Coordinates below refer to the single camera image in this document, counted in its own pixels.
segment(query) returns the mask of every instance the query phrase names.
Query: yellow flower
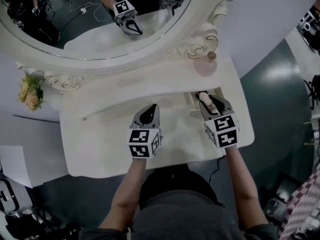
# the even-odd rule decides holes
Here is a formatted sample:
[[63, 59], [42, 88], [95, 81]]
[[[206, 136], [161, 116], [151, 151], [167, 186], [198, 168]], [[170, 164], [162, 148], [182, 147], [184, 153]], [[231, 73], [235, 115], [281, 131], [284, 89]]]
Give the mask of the yellow flower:
[[34, 90], [30, 90], [27, 92], [25, 97], [25, 103], [29, 110], [32, 112], [36, 111], [39, 107], [39, 100]]
[[28, 94], [28, 90], [29, 90], [29, 84], [24, 80], [22, 80], [22, 81], [23, 82], [22, 82], [21, 90], [18, 95], [18, 99], [21, 102], [25, 102], [27, 94]]
[[23, 84], [21, 86], [21, 92], [22, 93], [27, 92], [28, 89], [29, 89], [29, 84], [26, 81], [23, 81]]

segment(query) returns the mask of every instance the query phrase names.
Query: white vanity table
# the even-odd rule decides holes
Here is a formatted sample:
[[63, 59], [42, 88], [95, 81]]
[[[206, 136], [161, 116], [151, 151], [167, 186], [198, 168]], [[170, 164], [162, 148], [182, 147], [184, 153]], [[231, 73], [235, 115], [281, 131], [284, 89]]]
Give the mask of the white vanity table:
[[91, 178], [125, 174], [132, 161], [127, 130], [135, 113], [152, 103], [160, 107], [163, 139], [156, 156], [147, 161], [148, 169], [223, 156], [205, 133], [201, 113], [191, 115], [184, 93], [192, 91], [221, 88], [237, 114], [238, 147], [250, 145], [254, 132], [236, 69], [229, 57], [218, 58], [217, 63], [218, 68], [210, 77], [199, 75], [189, 60], [178, 60], [153, 64], [66, 92], [60, 126], [69, 173]]
[[116, 36], [119, 28], [109, 24], [82, 34], [64, 50], [10, 28], [0, 15], [0, 38], [7, 44], [0, 46], [2, 51], [14, 55], [19, 68], [43, 75], [61, 93], [57, 95], [62, 106], [53, 107], [61, 107], [63, 148], [71, 175], [106, 178], [126, 173], [132, 161], [127, 129], [135, 113], [152, 103], [160, 107], [164, 138], [147, 168], [221, 157], [222, 151], [205, 133], [201, 113], [192, 111], [188, 97], [194, 91], [219, 90], [237, 114], [238, 146], [254, 141], [231, 59], [218, 54], [217, 70], [209, 77], [199, 75], [193, 66], [193, 60], [217, 48], [214, 25], [225, 15], [226, 1], [232, 0], [184, 0], [169, 21], [165, 10], [141, 15], [146, 32], [136, 41]]

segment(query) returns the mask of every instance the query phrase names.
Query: white wall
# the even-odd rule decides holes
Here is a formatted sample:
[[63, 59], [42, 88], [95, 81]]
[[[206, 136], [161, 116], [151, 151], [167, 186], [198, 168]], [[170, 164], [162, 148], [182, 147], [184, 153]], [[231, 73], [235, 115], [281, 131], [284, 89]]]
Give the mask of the white wall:
[[23, 70], [17, 69], [13, 58], [0, 54], [0, 109], [12, 115], [59, 122], [59, 112], [47, 103], [42, 104], [42, 109], [31, 112], [25, 104], [17, 101], [24, 75]]
[[240, 77], [295, 27], [316, 0], [234, 0], [218, 27], [219, 47], [230, 54]]
[[[59, 123], [11, 116], [0, 109], [0, 146], [22, 147], [23, 155], [12, 153], [9, 158], [3, 153], [0, 157], [4, 158], [4, 174], [20, 184], [31, 182], [27, 187], [36, 187], [68, 174]], [[22, 171], [14, 174], [9, 170], [13, 161], [19, 168], [26, 168], [28, 178], [23, 179]]]

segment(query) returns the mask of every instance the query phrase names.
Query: pink perfume bottle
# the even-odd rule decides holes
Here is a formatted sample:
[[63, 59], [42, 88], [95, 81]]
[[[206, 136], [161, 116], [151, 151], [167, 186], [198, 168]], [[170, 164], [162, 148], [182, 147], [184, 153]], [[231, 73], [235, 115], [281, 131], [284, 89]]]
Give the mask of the pink perfume bottle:
[[195, 70], [203, 77], [210, 77], [217, 69], [217, 55], [209, 51], [207, 55], [193, 60]]

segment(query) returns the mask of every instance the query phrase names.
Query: oval mirror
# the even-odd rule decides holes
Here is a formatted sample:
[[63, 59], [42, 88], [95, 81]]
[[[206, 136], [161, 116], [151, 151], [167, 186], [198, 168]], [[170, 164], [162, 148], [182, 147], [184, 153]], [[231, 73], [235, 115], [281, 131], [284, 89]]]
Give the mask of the oval mirror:
[[1, 0], [0, 19], [24, 43], [80, 60], [123, 56], [147, 46], [190, 0]]

